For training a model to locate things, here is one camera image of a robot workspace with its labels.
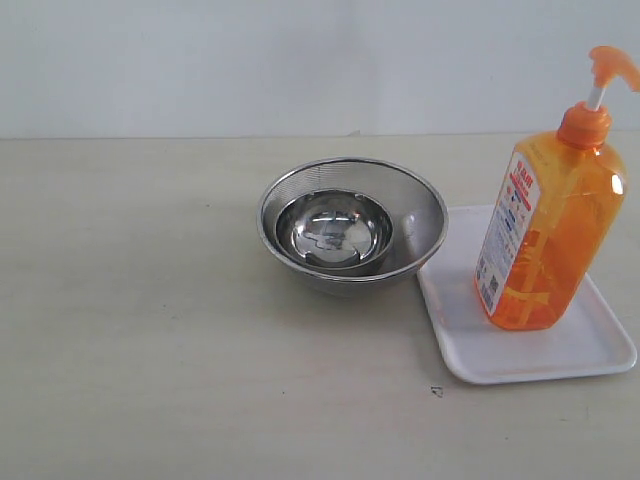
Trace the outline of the orange pump soap bottle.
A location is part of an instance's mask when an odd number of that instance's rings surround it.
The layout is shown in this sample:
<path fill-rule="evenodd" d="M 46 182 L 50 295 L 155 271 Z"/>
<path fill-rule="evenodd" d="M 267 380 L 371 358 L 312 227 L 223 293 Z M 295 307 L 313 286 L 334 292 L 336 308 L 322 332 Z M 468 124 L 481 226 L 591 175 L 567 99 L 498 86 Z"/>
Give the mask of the orange pump soap bottle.
<path fill-rule="evenodd" d="M 616 77 L 638 91 L 639 69 L 612 46 L 589 57 L 589 97 L 557 130 L 515 144 L 482 243 L 474 286 L 490 322 L 505 330 L 560 320 L 625 199 L 627 169 L 607 142 L 603 97 Z"/>

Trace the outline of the small stainless steel bowl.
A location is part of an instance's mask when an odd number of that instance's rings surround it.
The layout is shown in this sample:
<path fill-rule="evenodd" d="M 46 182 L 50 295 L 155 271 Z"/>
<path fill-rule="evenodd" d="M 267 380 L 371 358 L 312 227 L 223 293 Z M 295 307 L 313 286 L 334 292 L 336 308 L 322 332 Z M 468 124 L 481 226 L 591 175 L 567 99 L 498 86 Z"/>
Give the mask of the small stainless steel bowl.
<path fill-rule="evenodd" d="M 289 202 L 275 223 L 276 243 L 294 262 L 336 276 L 380 268 L 394 234 L 390 214 L 357 191 L 323 189 Z"/>

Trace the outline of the steel mesh colander basket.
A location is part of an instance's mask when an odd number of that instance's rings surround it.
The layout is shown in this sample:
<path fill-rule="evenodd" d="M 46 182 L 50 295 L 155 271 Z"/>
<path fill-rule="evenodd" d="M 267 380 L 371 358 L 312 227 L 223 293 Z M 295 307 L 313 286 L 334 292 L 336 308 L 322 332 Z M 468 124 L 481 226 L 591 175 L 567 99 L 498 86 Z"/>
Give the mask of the steel mesh colander basket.
<path fill-rule="evenodd" d="M 265 248 L 306 286 L 364 295 L 415 276 L 441 248 L 445 202 L 425 178 L 400 165 L 335 157 L 299 165 L 274 180 L 256 212 Z"/>

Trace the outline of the white rectangular plastic tray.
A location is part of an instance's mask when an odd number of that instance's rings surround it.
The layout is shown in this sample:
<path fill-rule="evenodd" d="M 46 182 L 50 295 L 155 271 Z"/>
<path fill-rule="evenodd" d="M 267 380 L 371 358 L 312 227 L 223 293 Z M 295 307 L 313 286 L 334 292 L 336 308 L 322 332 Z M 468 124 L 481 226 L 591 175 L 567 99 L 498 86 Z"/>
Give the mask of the white rectangular plastic tray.
<path fill-rule="evenodd" d="M 447 368 L 478 385 L 610 375 L 633 368 L 636 347 L 589 277 L 550 329 L 511 332 L 487 320 L 472 275 L 491 213 L 489 205 L 450 208 L 447 237 L 418 273 Z"/>

